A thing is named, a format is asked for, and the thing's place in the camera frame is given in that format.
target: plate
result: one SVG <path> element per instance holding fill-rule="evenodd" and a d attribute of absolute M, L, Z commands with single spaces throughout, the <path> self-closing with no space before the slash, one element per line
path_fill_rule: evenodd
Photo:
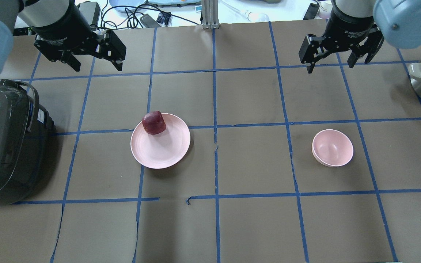
<path fill-rule="evenodd" d="M 162 169 L 179 162 L 191 142 L 189 128 L 182 119 L 170 113 L 162 113 L 162 117 L 167 125 L 162 133 L 150 135 L 140 122 L 131 136 L 132 155 L 148 168 Z"/>

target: black rice cooker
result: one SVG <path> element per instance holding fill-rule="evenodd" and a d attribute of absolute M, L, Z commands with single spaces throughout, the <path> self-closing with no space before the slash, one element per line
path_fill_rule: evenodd
<path fill-rule="evenodd" d="M 0 205 L 19 201 L 33 190 L 53 128 L 35 88 L 21 81 L 0 80 Z"/>

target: metal post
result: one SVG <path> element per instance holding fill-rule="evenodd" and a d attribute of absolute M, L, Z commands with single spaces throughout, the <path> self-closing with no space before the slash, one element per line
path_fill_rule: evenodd
<path fill-rule="evenodd" d="M 219 28 L 219 0 L 202 0 L 202 28 Z"/>

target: blue grid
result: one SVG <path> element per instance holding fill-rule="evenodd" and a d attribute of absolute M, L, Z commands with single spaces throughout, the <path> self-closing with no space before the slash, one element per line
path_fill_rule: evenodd
<path fill-rule="evenodd" d="M 86 199 L 86 200 L 68 200 L 67 199 L 67 192 L 69 189 L 69 181 L 72 173 L 72 167 L 75 160 L 75 154 L 77 150 L 77 143 L 79 142 L 79 137 L 81 134 L 91 134 L 91 133 L 130 133 L 133 130 L 129 129 L 120 129 L 120 130 L 80 130 L 80 127 L 82 125 L 83 115 L 85 111 L 85 106 L 87 102 L 87 96 L 89 92 L 90 82 L 92 78 L 102 78 L 102 77 L 114 77 L 114 76 L 134 76 L 134 75 L 149 75 L 150 76 L 150 83 L 149 83 L 149 92 L 148 92 L 148 101 L 147 101 L 147 112 L 150 111 L 150 102 L 151 102 L 151 94 L 152 94 L 152 78 L 154 75 L 163 75 L 163 74 L 177 74 L 177 73 L 203 73 L 203 72 L 212 72 L 213 73 L 213 110 L 214 110 L 214 124 L 213 125 L 205 125 L 205 126 L 190 126 L 190 129 L 214 129 L 214 142 L 217 143 L 217 130 L 218 128 L 231 128 L 231 127 L 256 127 L 256 126 L 285 126 L 287 130 L 287 142 L 289 146 L 289 154 L 290 154 L 290 162 L 292 167 L 292 173 L 293 173 L 293 180 L 294 180 L 294 186 L 295 186 L 295 192 L 294 193 L 264 193 L 264 194 L 227 194 L 227 195 L 220 195 L 219 194 L 219 162 L 218 162 L 218 151 L 216 149 L 215 155 L 214 155 L 214 161 L 215 161 L 215 195 L 203 195 L 203 196 L 193 196 L 188 198 L 186 200 L 187 203 L 189 203 L 189 200 L 192 199 L 215 199 L 215 205 L 216 205 L 216 245 L 217 245 L 217 262 L 220 263 L 220 218 L 219 218 L 219 200 L 222 198 L 271 198 L 271 197 L 296 197 L 297 198 L 297 207 L 299 212 L 299 221 L 300 221 L 300 232 L 302 237 L 302 244 L 304 248 L 304 256 L 307 263 L 309 263 L 309 253 L 308 253 L 308 246 L 306 242 L 306 235 L 305 235 L 305 229 L 304 229 L 304 223 L 303 223 L 303 213 L 302 213 L 302 206 L 300 197 L 306 197 L 306 196 L 343 196 L 343 195 L 376 195 L 376 198 L 378 200 L 379 209 L 381 212 L 381 216 L 384 223 L 384 230 L 386 232 L 386 236 L 389 241 L 389 245 L 391 248 L 391 254 L 393 256 L 393 260 L 398 262 L 398 258 L 394 249 L 393 240 L 391 238 L 391 234 L 389 232 L 386 215 L 384 213 L 384 208 L 381 202 L 381 196 L 380 194 L 392 194 L 392 193 L 421 193 L 421 188 L 411 188 L 411 189 L 392 189 L 392 190 L 380 190 L 376 184 L 375 176 L 373 173 L 373 168 L 371 165 L 371 161 L 369 159 L 368 155 L 368 149 L 367 145 L 365 143 L 363 133 L 361 131 L 361 123 L 369 123 L 369 122 L 396 122 L 396 121 L 417 121 L 421 120 L 421 118 L 394 118 L 394 119 L 359 119 L 358 115 L 356 113 L 356 108 L 354 105 L 354 100 L 352 98 L 352 95 L 350 93 L 349 84 L 347 82 L 345 72 L 344 72 L 344 66 L 347 66 L 346 63 L 342 63 L 339 55 L 337 54 L 337 59 L 339 63 L 337 64 L 319 64 L 317 66 L 338 66 L 340 67 L 342 77 L 344 79 L 344 83 L 346 86 L 346 91 L 349 95 L 349 100 L 351 103 L 352 111 L 354 113 L 354 119 L 348 119 L 348 120 L 332 120 L 332 121 L 304 121 L 304 122 L 290 122 L 289 118 L 287 116 L 287 111 L 285 107 L 285 100 L 284 100 L 284 92 L 283 92 L 283 84 L 281 79 L 281 68 L 300 68 L 305 67 L 304 65 L 279 65 L 279 58 L 277 55 L 277 48 L 276 48 L 276 42 L 274 39 L 274 32 L 272 30 L 272 24 L 271 22 L 268 23 L 269 30 L 271 34 L 272 44 L 274 48 L 274 57 L 276 61 L 276 66 L 266 66 L 266 67 L 246 67 L 246 68 L 216 68 L 216 40 L 215 40 L 215 29 L 212 30 L 212 54 L 213 54 L 213 66 L 212 69 L 209 70 L 180 70 L 180 71 L 167 71 L 167 72 L 154 72 L 153 71 L 153 64 L 154 64 L 154 56 L 155 56 L 155 44 L 156 44 L 156 35 L 157 35 L 157 29 L 154 30 L 153 35 L 153 43 L 152 43 L 152 58 L 151 58 L 151 69 L 150 72 L 147 73 L 118 73 L 118 74 L 108 74 L 108 75 L 93 75 L 93 69 L 95 66 L 95 58 L 92 60 L 92 65 L 90 69 L 89 75 L 86 76 L 72 76 L 72 77 L 52 77 L 52 78 L 34 78 L 35 71 L 38 66 L 38 62 L 40 60 L 41 54 L 39 53 L 37 57 L 37 61 L 35 62 L 35 66 L 32 72 L 32 75 L 30 79 L 24 79 L 23 81 L 32 82 L 33 80 L 58 80 L 58 79 L 78 79 L 78 78 L 88 78 L 87 87 L 85 91 L 84 96 L 84 102 L 82 105 L 82 111 L 80 115 L 80 121 L 79 126 L 77 128 L 77 131 L 72 132 L 66 132 L 66 133 L 55 133 L 53 136 L 64 136 L 64 135 L 76 135 L 75 145 L 72 151 L 72 159 L 69 166 L 69 172 L 68 177 L 65 185 L 65 192 L 62 200 L 40 200 L 40 201 L 21 201 L 17 202 L 16 205 L 19 204 L 49 204 L 49 203 L 58 203 L 62 205 L 61 210 L 61 221 L 60 226 L 58 229 L 57 236 L 59 238 L 60 229 L 62 225 L 62 219 L 63 219 L 63 213 L 65 204 L 67 203 L 112 203 L 112 202 L 137 202 L 137 213 L 136 213 L 136 221 L 137 221 L 137 228 L 139 228 L 139 218 L 140 218 L 140 208 L 141 208 L 141 202 L 143 201 L 158 201 L 159 198 L 143 198 L 142 197 L 142 184 L 144 179 L 144 166 L 141 167 L 141 175 L 140 175 L 140 181 L 139 181 L 139 195 L 137 198 L 110 198 L 110 199 Z M 417 62 L 415 60 L 406 61 L 403 59 L 403 56 L 401 54 L 401 51 L 397 49 L 397 52 L 399 54 L 399 57 L 401 58 L 401 61 L 391 61 L 391 62 L 371 62 L 369 65 L 384 65 L 384 64 L 402 64 L 404 65 L 404 68 L 406 70 L 406 73 L 408 74 L 408 70 L 406 65 L 409 63 Z M 285 122 L 283 123 L 242 123 L 237 125 L 217 125 L 217 84 L 216 84 L 216 73 L 217 72 L 224 72 L 224 71 L 234 71 L 234 70 L 262 70 L 262 69 L 276 69 L 277 70 L 277 77 L 279 81 L 279 89 L 280 89 L 280 95 L 281 95 L 281 103 L 282 103 L 282 109 L 284 111 L 284 118 Z M 417 99 L 421 105 L 421 99 L 417 96 Z M 297 179 L 296 179 L 296 172 L 295 167 L 293 165 L 293 159 L 292 159 L 292 145 L 291 145 L 291 135 L 290 135 L 290 127 L 292 125 L 313 125 L 313 124 L 325 124 L 325 123 L 356 123 L 359 135 L 361 138 L 361 142 L 364 148 L 364 153 L 367 159 L 369 171 L 371 174 L 371 180 L 373 182 L 374 190 L 364 190 L 364 191 L 332 191 L 332 192 L 311 192 L 311 193 L 301 193 L 299 192 Z M 56 253 L 56 246 L 53 250 L 53 254 L 50 260 L 50 263 L 53 262 L 55 253 Z M 136 261 L 136 253 L 134 253 L 134 258 L 132 260 L 133 263 Z"/>

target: white label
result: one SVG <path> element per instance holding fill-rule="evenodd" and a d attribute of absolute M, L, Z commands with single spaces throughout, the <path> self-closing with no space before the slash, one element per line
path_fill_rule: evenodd
<path fill-rule="evenodd" d="M 37 120 L 41 123 L 45 123 L 45 112 L 43 112 L 43 110 L 38 109 Z"/>

